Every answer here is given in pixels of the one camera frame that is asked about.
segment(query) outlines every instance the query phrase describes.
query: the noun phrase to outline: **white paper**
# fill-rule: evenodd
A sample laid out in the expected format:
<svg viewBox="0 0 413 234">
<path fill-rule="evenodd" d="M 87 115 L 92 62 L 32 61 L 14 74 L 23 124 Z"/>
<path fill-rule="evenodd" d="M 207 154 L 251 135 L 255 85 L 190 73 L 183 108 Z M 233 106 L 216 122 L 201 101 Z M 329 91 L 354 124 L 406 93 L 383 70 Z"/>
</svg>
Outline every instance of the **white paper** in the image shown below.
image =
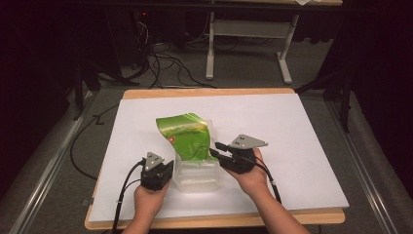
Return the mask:
<svg viewBox="0 0 413 234">
<path fill-rule="evenodd" d="M 239 134 L 269 143 L 261 152 L 288 210 L 346 208 L 347 199 L 296 94 L 123 99 L 102 164 L 90 222 L 113 220 L 124 180 L 148 151 L 173 160 L 155 119 L 193 112 L 211 120 L 217 141 Z M 130 181 L 140 177 L 137 168 Z M 131 185 L 120 220 L 133 216 Z M 172 183 L 157 217 L 256 213 L 237 182 L 221 170 L 221 186 L 208 193 L 182 193 Z"/>
</svg>

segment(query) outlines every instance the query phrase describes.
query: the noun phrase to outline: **green plastic bag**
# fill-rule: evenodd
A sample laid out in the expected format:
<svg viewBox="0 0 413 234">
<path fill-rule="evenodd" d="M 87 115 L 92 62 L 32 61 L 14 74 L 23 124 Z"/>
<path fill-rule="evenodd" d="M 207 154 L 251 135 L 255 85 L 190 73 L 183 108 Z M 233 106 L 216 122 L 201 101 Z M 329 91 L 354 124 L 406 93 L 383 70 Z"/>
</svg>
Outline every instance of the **green plastic bag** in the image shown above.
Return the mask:
<svg viewBox="0 0 413 234">
<path fill-rule="evenodd" d="M 213 160 L 209 156 L 207 122 L 194 113 L 156 119 L 161 134 L 172 144 L 182 161 Z"/>
</svg>

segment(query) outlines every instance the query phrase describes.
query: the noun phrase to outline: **clear plastic container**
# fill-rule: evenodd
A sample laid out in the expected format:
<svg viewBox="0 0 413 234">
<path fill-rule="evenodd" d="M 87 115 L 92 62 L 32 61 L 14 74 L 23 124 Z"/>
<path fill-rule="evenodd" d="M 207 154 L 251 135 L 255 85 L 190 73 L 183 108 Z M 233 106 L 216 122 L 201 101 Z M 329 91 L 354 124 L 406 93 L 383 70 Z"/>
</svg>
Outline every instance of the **clear plastic container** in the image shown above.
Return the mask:
<svg viewBox="0 0 413 234">
<path fill-rule="evenodd" d="M 208 124 L 211 144 L 216 139 L 216 132 L 211 121 Z M 219 188 L 220 166 L 218 161 L 182 161 L 175 153 L 173 181 L 182 192 L 210 192 Z"/>
</svg>

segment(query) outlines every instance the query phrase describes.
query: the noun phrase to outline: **table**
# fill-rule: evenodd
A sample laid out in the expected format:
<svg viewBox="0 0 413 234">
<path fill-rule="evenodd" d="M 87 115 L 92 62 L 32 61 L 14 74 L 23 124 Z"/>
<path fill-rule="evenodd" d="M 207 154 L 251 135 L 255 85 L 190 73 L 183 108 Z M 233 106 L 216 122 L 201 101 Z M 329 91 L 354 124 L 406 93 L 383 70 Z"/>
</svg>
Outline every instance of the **table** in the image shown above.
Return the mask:
<svg viewBox="0 0 413 234">
<path fill-rule="evenodd" d="M 212 96 L 244 96 L 244 95 L 270 95 L 294 94 L 291 89 L 201 89 L 201 90 L 130 90 L 126 91 L 123 99 L 134 98 L 173 98 L 173 97 L 212 97 Z M 111 221 L 90 222 L 93 205 L 90 205 L 85 226 L 91 230 L 110 229 Z M 342 223 L 345 220 L 341 208 L 296 210 L 291 212 L 303 224 L 331 224 Z M 128 221 L 120 221 L 119 228 L 125 228 Z M 261 226 L 263 222 L 255 214 L 222 214 L 199 215 L 188 217 L 157 218 L 152 228 L 201 228 L 201 227 L 242 227 Z"/>
<path fill-rule="evenodd" d="M 287 13 L 293 15 L 305 15 L 305 14 L 324 14 L 326 12 L 332 15 L 362 15 L 365 13 L 365 9 L 342 9 L 340 8 L 342 0 L 322 0 L 310 1 L 306 6 L 300 6 L 295 0 L 226 0 L 226 1 L 216 1 L 215 3 L 210 3 L 209 1 L 200 0 L 194 2 L 161 2 L 161 1 L 134 1 L 134 2 L 124 2 L 124 1 L 82 1 L 82 0 L 63 0 L 64 6 L 70 8 L 72 11 L 76 11 L 80 8 L 136 8 L 136 9 L 146 9 L 146 10 L 180 10 L 180 11 L 195 11 L 195 12 L 214 12 L 214 13 L 250 13 L 250 12 L 260 12 L 260 13 Z M 293 34 L 293 29 L 295 27 L 292 25 L 288 34 Z M 282 70 L 282 77 L 285 78 L 285 83 L 290 84 L 292 80 L 289 77 L 289 71 L 286 66 L 285 56 L 288 50 L 289 44 L 286 43 L 283 52 L 278 55 L 278 61 Z M 213 50 L 208 50 L 208 55 L 206 59 L 207 69 L 206 78 L 212 79 L 213 77 Z M 77 96 L 80 92 L 78 86 L 75 87 L 75 93 Z"/>
<path fill-rule="evenodd" d="M 268 4 L 290 4 L 297 5 L 295 0 L 226 0 L 225 2 L 247 2 L 247 3 L 268 3 Z M 307 4 L 319 6 L 341 6 L 342 0 L 322 0 L 320 2 L 310 0 Z M 282 78 L 285 84 L 292 83 L 289 74 L 288 66 L 285 61 L 286 54 L 291 43 L 297 26 L 299 15 L 294 15 L 291 22 L 265 22 L 265 21 L 249 21 L 249 20 L 227 20 L 215 19 L 215 13 L 209 14 L 209 45 L 206 58 L 206 79 L 213 79 L 214 65 L 214 49 L 213 39 L 215 35 L 225 36 L 247 36 L 260 38 L 281 38 L 284 39 L 284 45 L 281 52 L 277 52 L 277 60 L 282 72 Z"/>
</svg>

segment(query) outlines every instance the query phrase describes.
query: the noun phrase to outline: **person's left hand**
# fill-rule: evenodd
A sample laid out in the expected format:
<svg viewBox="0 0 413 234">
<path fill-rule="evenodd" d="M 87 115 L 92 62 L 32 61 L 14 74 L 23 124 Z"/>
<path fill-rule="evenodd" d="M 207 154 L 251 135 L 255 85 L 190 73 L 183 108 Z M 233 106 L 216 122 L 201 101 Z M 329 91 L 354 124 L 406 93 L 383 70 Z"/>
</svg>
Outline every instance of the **person's left hand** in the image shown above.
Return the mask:
<svg viewBox="0 0 413 234">
<path fill-rule="evenodd" d="M 162 190 L 157 191 L 149 190 L 139 185 L 133 194 L 135 215 L 145 213 L 155 217 L 164 203 L 164 197 L 168 191 L 169 184 L 170 181 L 165 184 Z"/>
<path fill-rule="evenodd" d="M 148 233 L 156 214 L 161 210 L 170 181 L 161 190 L 149 190 L 141 185 L 134 190 L 134 217 L 124 234 Z"/>
</svg>

